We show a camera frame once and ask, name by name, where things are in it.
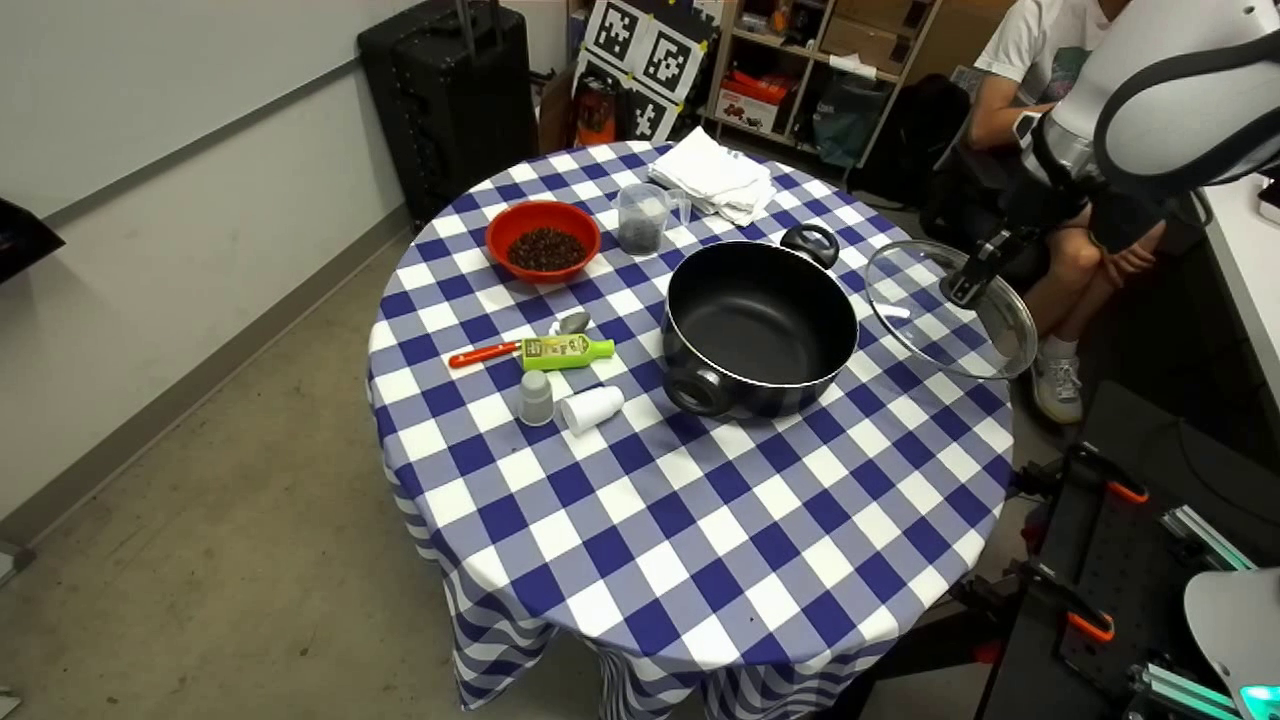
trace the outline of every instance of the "white cup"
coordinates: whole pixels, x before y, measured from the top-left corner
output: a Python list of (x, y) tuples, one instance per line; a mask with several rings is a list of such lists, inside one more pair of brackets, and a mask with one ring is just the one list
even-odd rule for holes
[(561, 415), (571, 433), (580, 436), (622, 409), (622, 389), (594, 387), (561, 400)]

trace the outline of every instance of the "plastic measuring cup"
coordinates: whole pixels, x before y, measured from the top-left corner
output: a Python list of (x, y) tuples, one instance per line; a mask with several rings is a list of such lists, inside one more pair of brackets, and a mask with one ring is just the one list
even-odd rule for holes
[(663, 190), (655, 184), (628, 184), (613, 199), (618, 211), (618, 245), (628, 255), (649, 255), (662, 245), (671, 210), (680, 210), (680, 224), (689, 223), (690, 201), (682, 190)]

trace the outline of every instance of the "green bottle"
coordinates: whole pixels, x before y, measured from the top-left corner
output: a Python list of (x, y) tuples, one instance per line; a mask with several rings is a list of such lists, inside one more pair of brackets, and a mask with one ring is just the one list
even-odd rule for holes
[(520, 341), (520, 364), (525, 370), (585, 368), (599, 357), (613, 357), (612, 340), (595, 341), (577, 333)]

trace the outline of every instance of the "baseboard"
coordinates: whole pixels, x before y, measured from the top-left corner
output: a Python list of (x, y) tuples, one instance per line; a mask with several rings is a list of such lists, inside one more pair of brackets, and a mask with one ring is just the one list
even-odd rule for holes
[(36, 544), (64, 516), (198, 407), (387, 243), (406, 232), (408, 225), (408, 211), (403, 205), (375, 223), (333, 260), (0, 520), (0, 541), (22, 547)]

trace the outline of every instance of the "floor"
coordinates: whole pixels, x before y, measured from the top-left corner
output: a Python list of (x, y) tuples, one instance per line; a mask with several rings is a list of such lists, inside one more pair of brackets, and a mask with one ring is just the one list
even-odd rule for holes
[[(17, 720), (462, 717), (435, 570), (378, 471), (364, 395), (388, 247), (64, 521), (0, 588)], [(1052, 455), (1018, 414), (1015, 461)], [(980, 562), (1019, 552), (1010, 502)], [(883, 683), (865, 717), (969, 717), (984, 666)], [(470, 717), (588, 719), (599, 678), (558, 642)], [(685, 703), (678, 720), (698, 717)]]

